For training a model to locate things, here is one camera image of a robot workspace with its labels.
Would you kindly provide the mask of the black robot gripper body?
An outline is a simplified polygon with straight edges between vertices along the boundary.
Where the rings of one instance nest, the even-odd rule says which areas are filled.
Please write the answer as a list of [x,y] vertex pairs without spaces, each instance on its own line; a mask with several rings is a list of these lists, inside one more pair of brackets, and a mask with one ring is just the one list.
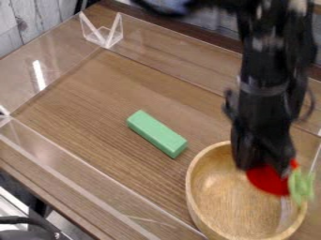
[[306,78],[296,78],[272,86],[254,79],[241,81],[238,90],[225,93],[224,112],[232,121],[230,144],[236,166],[248,171],[272,166],[286,175],[296,157],[292,124],[305,121],[314,109],[314,95]]

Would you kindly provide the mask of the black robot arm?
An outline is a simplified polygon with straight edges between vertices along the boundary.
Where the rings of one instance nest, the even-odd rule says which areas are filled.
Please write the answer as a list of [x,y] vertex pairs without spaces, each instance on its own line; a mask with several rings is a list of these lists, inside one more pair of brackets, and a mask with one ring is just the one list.
[[222,111],[230,119],[237,168],[270,166],[284,177],[296,157],[292,125],[305,121],[316,104],[309,68],[317,45],[312,31],[313,0],[133,0],[149,12],[183,17],[218,7],[237,18],[242,43],[238,87],[225,91]]

